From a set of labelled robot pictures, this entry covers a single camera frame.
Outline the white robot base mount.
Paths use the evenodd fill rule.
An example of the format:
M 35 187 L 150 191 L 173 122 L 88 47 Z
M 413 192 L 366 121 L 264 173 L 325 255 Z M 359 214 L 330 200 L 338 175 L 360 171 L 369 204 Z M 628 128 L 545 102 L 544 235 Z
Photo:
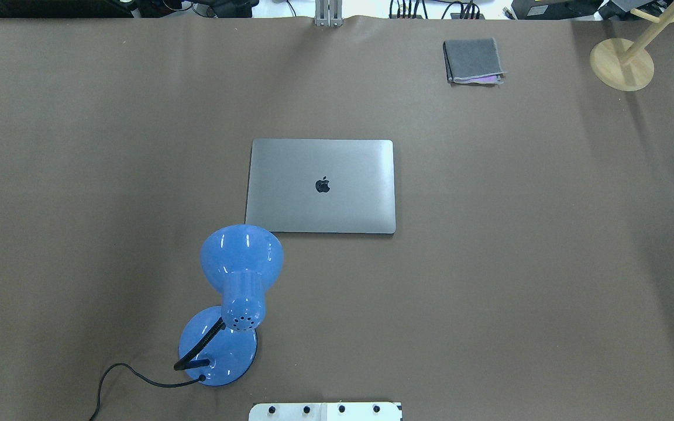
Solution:
M 395 402 L 262 403 L 249 411 L 249 420 L 403 420 Z

